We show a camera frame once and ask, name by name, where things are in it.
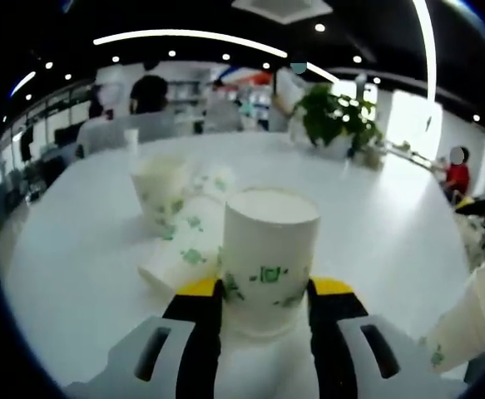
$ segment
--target table surface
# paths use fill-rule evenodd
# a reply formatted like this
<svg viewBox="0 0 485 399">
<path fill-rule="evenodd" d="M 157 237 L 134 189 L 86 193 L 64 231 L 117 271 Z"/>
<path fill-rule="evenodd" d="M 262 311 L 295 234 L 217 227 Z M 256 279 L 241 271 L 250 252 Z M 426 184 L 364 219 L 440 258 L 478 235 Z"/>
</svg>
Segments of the table surface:
<svg viewBox="0 0 485 399">
<path fill-rule="evenodd" d="M 141 147 L 143 156 L 156 154 L 229 165 L 240 188 L 271 185 L 309 196 L 321 213 L 313 275 L 350 284 L 370 313 L 414 338 L 462 291 L 468 267 L 452 211 L 431 174 L 406 160 L 387 157 L 374 172 L 294 148 L 275 133 L 201 135 Z M 136 272 L 152 239 L 128 170 L 124 150 L 70 166 L 31 210 L 12 254 L 7 299 L 28 344 L 62 386 L 93 378 L 112 346 L 167 305 Z M 230 374 L 245 387 L 244 397 L 272 397 L 277 384 L 285 388 L 279 374 L 266 377 L 254 365 L 266 352 L 259 364 L 283 376 L 279 353 L 295 353 L 296 339 L 306 355 L 290 359 L 296 378 L 314 382 L 308 343 L 299 338 L 308 330 L 297 330 L 274 342 L 225 341 L 217 397 L 233 397 L 222 385 Z M 303 389 L 289 393 L 318 397 L 317 387 Z"/>
</svg>

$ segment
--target black shirt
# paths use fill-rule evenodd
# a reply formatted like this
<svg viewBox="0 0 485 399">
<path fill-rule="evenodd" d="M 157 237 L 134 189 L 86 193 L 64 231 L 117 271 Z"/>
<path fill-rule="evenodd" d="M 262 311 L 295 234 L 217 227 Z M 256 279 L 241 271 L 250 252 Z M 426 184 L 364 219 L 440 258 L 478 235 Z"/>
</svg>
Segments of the black shirt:
<svg viewBox="0 0 485 399">
<path fill-rule="evenodd" d="M 136 100 L 136 114 L 162 111 L 166 104 L 168 84 L 159 76 L 147 75 L 139 79 L 131 89 L 131 99 Z"/>
</svg>

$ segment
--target air conditioning vent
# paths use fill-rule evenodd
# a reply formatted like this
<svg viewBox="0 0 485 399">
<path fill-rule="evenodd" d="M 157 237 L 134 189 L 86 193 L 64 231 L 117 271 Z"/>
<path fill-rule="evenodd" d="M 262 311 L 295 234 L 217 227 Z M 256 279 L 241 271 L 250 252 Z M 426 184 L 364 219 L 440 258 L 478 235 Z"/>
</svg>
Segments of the air conditioning vent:
<svg viewBox="0 0 485 399">
<path fill-rule="evenodd" d="M 235 0 L 232 6 L 284 25 L 333 11 L 324 0 Z"/>
</svg>

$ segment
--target ceiling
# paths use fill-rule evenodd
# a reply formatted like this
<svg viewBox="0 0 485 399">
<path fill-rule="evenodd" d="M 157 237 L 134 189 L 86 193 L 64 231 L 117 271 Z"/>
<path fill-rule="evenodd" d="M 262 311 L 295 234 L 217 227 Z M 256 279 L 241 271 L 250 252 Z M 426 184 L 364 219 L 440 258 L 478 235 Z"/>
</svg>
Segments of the ceiling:
<svg viewBox="0 0 485 399">
<path fill-rule="evenodd" d="M 365 68 L 426 81 L 423 36 L 412 0 L 325 0 L 334 11 L 290 25 L 281 25 L 258 15 L 232 8 L 232 0 L 75 0 L 67 14 L 62 0 L 11 2 L 1 14 L 0 52 L 8 60 L 2 74 L 4 115 L 14 116 L 32 102 L 70 84 L 94 77 L 99 67 L 118 55 L 123 63 L 147 59 L 221 62 L 231 54 L 234 65 L 260 68 L 263 62 L 280 67 L 289 61 L 228 42 L 187 37 L 148 37 L 94 46 L 92 40 L 120 32 L 142 29 L 180 28 L 218 32 L 277 47 L 293 55 L 303 52 L 308 61 L 322 68 Z M 433 20 L 437 50 L 438 87 L 461 101 L 438 96 L 444 107 L 470 120 L 474 113 L 485 125 L 485 34 L 477 18 L 456 7 L 456 0 L 427 0 Z M 485 20 L 485 0 L 470 2 Z M 315 23 L 326 30 L 316 32 Z M 363 56 L 361 64 L 353 56 Z M 44 63 L 54 62 L 50 71 Z M 36 71 L 12 99 L 7 93 L 22 77 Z M 349 77 L 342 73 L 339 77 Z M 312 72 L 306 79 L 323 80 Z M 382 88 L 403 88 L 403 83 L 384 79 Z M 425 94 L 421 87 L 412 92 Z"/>
</svg>

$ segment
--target red shirt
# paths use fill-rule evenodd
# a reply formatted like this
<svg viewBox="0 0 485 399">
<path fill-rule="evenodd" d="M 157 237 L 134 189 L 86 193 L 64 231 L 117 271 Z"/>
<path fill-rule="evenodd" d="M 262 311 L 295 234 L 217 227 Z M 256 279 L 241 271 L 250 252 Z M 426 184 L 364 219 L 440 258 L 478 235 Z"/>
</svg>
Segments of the red shirt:
<svg viewBox="0 0 485 399">
<path fill-rule="evenodd" d="M 454 182 L 453 189 L 460 194 L 466 194 L 469 186 L 469 169 L 466 164 L 451 164 L 446 176 L 446 182 Z"/>
</svg>

